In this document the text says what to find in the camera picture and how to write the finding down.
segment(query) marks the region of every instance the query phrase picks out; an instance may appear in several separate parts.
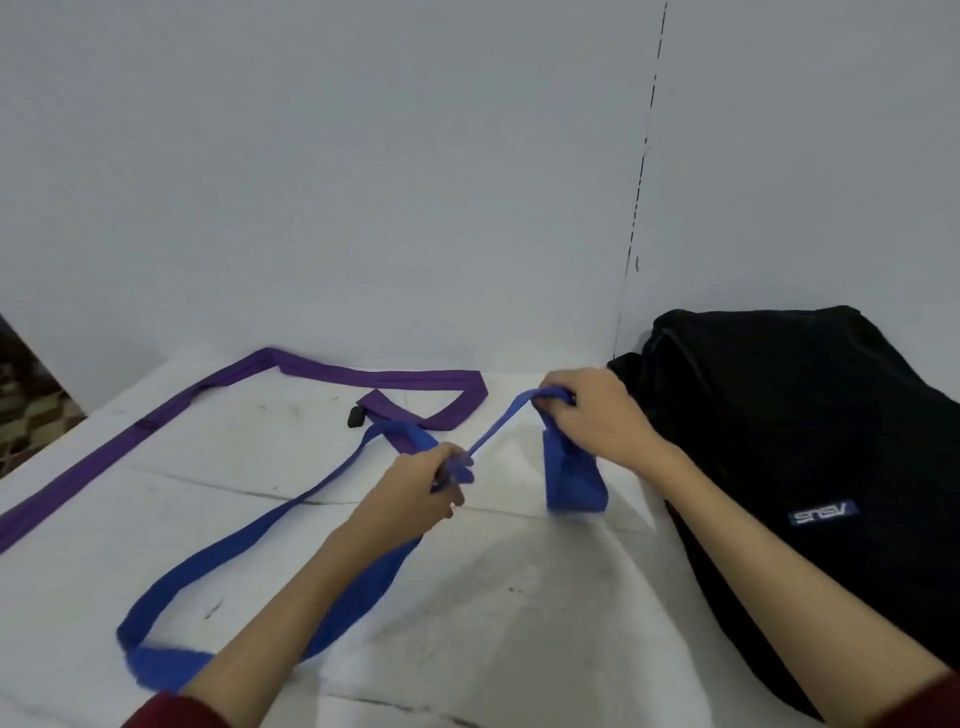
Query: person's left hand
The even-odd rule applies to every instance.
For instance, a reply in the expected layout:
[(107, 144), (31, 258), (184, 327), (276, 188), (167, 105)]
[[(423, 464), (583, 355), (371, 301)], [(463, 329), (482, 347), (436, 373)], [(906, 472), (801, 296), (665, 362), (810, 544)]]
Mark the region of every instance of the person's left hand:
[(451, 443), (440, 443), (416, 455), (400, 455), (343, 528), (363, 540), (377, 559), (451, 518), (453, 506), (464, 504), (460, 486), (454, 483), (430, 493), (438, 469), (451, 455), (466, 457), (463, 449)]

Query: person's right arm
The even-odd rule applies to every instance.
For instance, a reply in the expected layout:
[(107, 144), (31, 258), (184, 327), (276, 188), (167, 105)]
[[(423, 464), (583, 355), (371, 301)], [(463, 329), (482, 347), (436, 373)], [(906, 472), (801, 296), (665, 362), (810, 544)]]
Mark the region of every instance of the person's right arm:
[(864, 726), (949, 668), (781, 541), (661, 438), (607, 370), (547, 375), (575, 405), (539, 400), (580, 447), (629, 468), (677, 509), (831, 726)]

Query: hand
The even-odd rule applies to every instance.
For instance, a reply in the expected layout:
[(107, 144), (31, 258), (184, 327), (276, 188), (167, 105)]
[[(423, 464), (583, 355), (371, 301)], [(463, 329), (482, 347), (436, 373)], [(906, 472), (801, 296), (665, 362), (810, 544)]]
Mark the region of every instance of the hand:
[(608, 369), (551, 372), (540, 387), (551, 386), (570, 390), (576, 404), (543, 398), (535, 405), (551, 415), (573, 442), (598, 457), (640, 473), (645, 470), (645, 458), (666, 442)]
[(416, 455), (400, 455), (360, 501), (343, 528), (362, 542), (371, 560), (422, 536), (442, 519), (452, 518), (453, 506), (464, 504), (457, 484), (430, 493), (437, 470), (451, 455), (466, 457), (450, 443)]

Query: white wall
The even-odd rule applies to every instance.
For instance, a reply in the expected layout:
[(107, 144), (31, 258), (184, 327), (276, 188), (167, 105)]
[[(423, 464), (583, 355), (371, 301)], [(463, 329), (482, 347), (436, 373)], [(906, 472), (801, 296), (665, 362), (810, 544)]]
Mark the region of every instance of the white wall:
[(960, 399), (960, 5), (670, 0), (617, 336), (859, 307)]
[(86, 407), (195, 346), (612, 351), (661, 0), (11, 0), (0, 311)]

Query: forearm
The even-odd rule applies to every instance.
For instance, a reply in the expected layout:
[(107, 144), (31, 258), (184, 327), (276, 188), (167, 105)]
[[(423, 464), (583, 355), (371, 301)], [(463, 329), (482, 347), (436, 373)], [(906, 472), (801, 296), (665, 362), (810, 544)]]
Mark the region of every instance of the forearm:
[(181, 692), (255, 728), (340, 593), (370, 559), (340, 528)]
[(656, 447), (635, 472), (683, 516), (830, 725), (864, 725), (948, 671), (753, 518), (679, 448)]

